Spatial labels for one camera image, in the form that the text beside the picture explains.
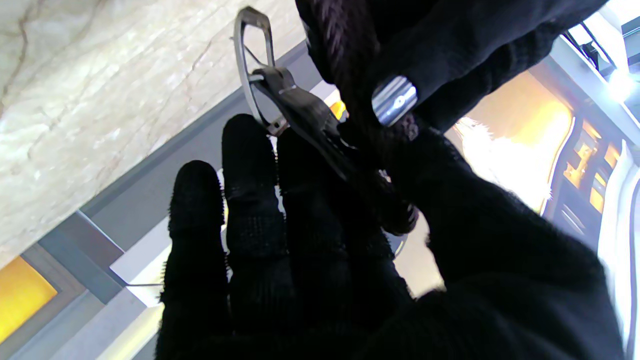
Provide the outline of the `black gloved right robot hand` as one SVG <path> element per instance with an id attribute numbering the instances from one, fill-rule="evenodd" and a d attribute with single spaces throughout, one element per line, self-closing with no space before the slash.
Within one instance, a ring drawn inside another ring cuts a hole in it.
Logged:
<path id="1" fill-rule="evenodd" d="M 358 193 L 293 130 L 222 130 L 224 188 L 179 170 L 156 360 L 622 360 L 592 249 L 478 177 L 441 132 L 391 160 L 444 289 L 412 297 Z"/>

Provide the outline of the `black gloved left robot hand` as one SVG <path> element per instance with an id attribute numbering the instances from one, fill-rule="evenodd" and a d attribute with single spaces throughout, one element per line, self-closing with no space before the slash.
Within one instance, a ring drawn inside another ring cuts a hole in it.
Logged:
<path id="1" fill-rule="evenodd" d="M 382 129 L 372 97 L 402 77 L 441 131 L 546 57 L 603 0 L 297 0 L 308 49 L 354 125 Z"/>

